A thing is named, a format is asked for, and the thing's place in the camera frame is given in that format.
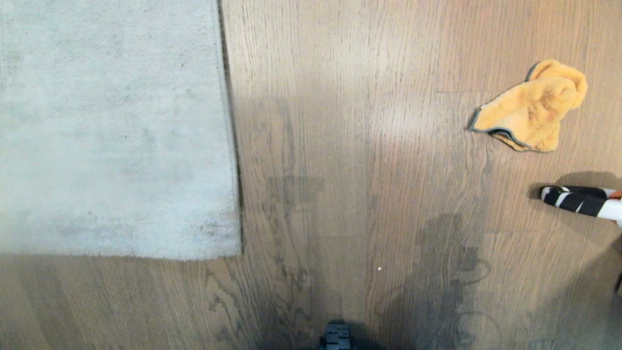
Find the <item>wood grain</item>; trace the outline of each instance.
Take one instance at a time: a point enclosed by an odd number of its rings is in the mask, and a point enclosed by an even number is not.
[[[0,349],[620,349],[615,224],[544,184],[622,187],[615,0],[222,2],[244,253],[0,257]],[[590,91],[560,148],[466,127],[538,60]]]

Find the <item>orange microfiber cloth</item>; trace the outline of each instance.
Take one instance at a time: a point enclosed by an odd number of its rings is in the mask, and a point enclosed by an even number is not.
[[[527,81],[480,107],[469,130],[491,133],[516,151],[557,148],[560,122],[583,102],[583,73],[556,60],[536,64]]]

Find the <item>gray rug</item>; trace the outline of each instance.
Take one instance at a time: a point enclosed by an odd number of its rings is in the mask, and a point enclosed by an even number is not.
[[[0,26],[0,252],[240,253],[216,0],[7,0]]]

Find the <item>black object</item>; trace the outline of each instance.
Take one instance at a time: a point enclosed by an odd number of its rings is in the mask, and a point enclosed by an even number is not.
[[[320,350],[356,350],[350,327],[345,324],[329,324],[320,337]]]

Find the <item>wooden floor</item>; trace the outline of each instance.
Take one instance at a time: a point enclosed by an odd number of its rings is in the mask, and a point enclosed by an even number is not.
[[[622,349],[619,0],[223,0],[244,254],[0,257],[0,349]],[[560,148],[465,131],[539,60],[585,72]]]

